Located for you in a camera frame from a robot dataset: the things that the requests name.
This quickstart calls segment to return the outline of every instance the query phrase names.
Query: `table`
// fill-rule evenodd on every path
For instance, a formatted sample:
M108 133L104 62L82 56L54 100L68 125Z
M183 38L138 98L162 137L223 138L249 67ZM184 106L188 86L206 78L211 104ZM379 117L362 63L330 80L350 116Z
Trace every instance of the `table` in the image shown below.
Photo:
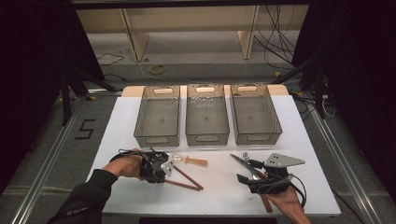
M230 156L242 157L248 151L251 159L265 161L273 152L305 160L305 164L288 168L300 177L308 197L305 212L308 216L332 217L341 214L332 191L323 174L318 158L309 141L300 115L291 96L282 85L270 85L276 113L283 133L274 146L237 146L233 139L233 123L229 98L226 99L230 121L230 137L226 147L188 147L184 134L186 118L186 86L181 86L180 146L164 150L179 152L191 158L208 160L206 168L178 163L177 167L204 187L195 191L169 184L149 184L135 178L121 177L113 185L112 194L104 209L105 213L131 214L141 217L274 217L282 214L274 208L268 214L258 195L251 194L248 187L240 184L236 174L250 176L249 171ZM229 86L225 86L226 96ZM138 147L134 139L134 126L140 105L139 92L143 87L127 87L117 100L105 135L99 146L93 169L102 168L120 148ZM178 172L167 179L190 184ZM301 184L292 181L297 187Z

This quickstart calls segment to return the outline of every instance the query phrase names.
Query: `human hand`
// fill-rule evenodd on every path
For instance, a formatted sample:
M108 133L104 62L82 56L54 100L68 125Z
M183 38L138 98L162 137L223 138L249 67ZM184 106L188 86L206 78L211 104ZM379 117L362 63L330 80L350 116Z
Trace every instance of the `human hand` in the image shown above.
M285 192L279 194L264 194L285 216L290 218L294 224L309 224L308 217L305 215L296 190L289 187Z
M126 176L126 177L135 177L139 180L144 180L142 176L140 176L140 166L142 163L142 157L136 155L129 155L120 157L114 161L111 161L107 164L103 169L109 171L113 175Z

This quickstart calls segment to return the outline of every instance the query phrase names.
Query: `black sleeve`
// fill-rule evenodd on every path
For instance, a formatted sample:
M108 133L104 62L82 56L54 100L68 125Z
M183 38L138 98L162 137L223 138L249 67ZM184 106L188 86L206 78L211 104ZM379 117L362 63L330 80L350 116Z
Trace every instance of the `black sleeve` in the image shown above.
M48 223L102 223L102 210L118 178L105 170L94 170L87 183L76 186Z

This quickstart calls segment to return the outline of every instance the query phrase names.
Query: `black stand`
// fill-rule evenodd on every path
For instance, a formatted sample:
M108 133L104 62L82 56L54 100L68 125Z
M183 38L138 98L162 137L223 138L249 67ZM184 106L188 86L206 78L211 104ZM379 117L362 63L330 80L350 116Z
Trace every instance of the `black stand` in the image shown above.
M63 126L66 124L67 121L69 121L72 114L68 86L72 88L76 96L86 96L88 94L88 90L82 82L82 79L89 80L94 84L105 88L108 91L122 91L122 89L118 89L111 85L108 85L103 80L93 77L92 75L78 68L70 68L69 71L61 73L62 98L64 105L64 123L62 124Z
M288 72L285 76L282 76L276 81L272 82L273 84L281 84L289 78L296 76L297 74L304 73L299 83L300 88L303 91L308 90L312 84L316 82L315 105L316 110L322 119L324 119L324 108L322 107L321 103L322 96L324 94L324 73L322 71L322 67L326 57L332 51L333 46L338 43L338 37L341 34L342 24L345 20L347 20L347 4L350 2L352 1L345 0L334 12L332 19L324 30L323 35L319 40L318 45L315 47L311 57L304 63Z

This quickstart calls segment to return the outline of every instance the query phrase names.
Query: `floor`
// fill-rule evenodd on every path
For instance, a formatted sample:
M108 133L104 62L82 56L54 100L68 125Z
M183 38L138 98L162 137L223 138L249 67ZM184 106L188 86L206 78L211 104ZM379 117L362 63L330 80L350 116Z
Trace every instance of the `floor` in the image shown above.
M262 32L255 35L265 43L262 35L268 38L270 34ZM298 32L288 31L287 37L291 43L295 43ZM140 64L133 60L126 35L89 35L89 39L106 74L106 81L119 88L148 83L186 84L203 80L223 83L242 80L272 81L276 75L283 75L291 68L274 54L266 54L257 40L253 43L250 59L243 60L236 32L151 34ZM273 40L273 43L276 45L278 40ZM283 51L276 52L285 56ZM281 68L274 68L269 63ZM166 72L162 75L151 74L149 67L153 64L164 64ZM300 77L294 77L284 83L289 92L299 92ZM92 90L91 98L77 98L73 101L75 116L68 128L61 126L62 102L55 102L35 142L35 149L26 156L0 198L0 223L10 223L18 215L17 212L23 211L21 206L24 204L23 208L30 209L26 212L26 223L44 223L56 212L70 190L86 180L111 115L112 106L119 96L117 93L95 91L101 88L91 83L86 85ZM310 91L303 94L303 97L312 97ZM337 113L333 114L334 108L329 106L326 119L319 119L310 104L297 100L295 102L324 174L332 189L341 197L335 196L342 210L341 216L311 217L313 223L360 223L357 216L365 223L395 223L395 202L380 184L364 156L360 154L342 117ZM89 140L77 140L76 137L85 136L79 129L80 124L87 119L95 120L86 122L87 125L84 126L94 129L94 132ZM53 155L55 160L46 160L48 155ZM42 169L43 164L48 165L47 172ZM44 179L40 179L42 174L45 174ZM40 180L42 186L38 186L38 193L32 194L30 190ZM356 211L357 216L347 207L348 205ZM138 223L139 220L139 217L108 214L104 214L103 218L104 223ZM277 221L290 223L284 217L278 217Z

